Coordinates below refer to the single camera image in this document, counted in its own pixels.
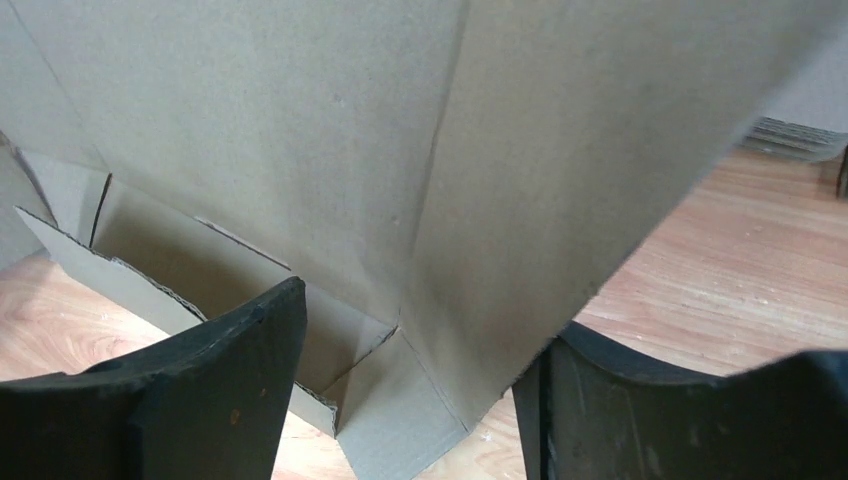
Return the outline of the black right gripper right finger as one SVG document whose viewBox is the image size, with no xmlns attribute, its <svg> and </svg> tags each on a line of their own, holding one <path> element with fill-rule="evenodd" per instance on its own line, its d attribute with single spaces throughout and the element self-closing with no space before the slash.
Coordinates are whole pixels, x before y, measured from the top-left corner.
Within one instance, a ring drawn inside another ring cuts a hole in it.
<svg viewBox="0 0 848 480">
<path fill-rule="evenodd" d="M 847 354 L 716 376 L 570 324 L 513 385 L 531 479 L 843 479 Z"/>
</svg>

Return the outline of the brown cardboard box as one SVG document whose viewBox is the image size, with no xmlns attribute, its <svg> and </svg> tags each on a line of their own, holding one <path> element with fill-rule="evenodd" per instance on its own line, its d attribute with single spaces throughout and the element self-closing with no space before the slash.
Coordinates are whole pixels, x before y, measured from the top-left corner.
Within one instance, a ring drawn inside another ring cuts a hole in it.
<svg viewBox="0 0 848 480">
<path fill-rule="evenodd" d="M 771 99 L 843 1 L 5 1 L 1 130 L 68 271 L 266 258 L 332 299 L 295 413 L 361 479 L 464 439 Z"/>
</svg>

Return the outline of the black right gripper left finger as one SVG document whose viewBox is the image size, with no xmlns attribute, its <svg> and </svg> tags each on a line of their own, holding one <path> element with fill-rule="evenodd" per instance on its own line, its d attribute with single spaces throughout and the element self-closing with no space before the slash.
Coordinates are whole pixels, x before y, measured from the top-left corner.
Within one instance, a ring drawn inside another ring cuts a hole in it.
<svg viewBox="0 0 848 480">
<path fill-rule="evenodd" d="M 292 277 L 78 374 L 1 385 L 5 479 L 267 479 L 304 345 Z"/>
</svg>

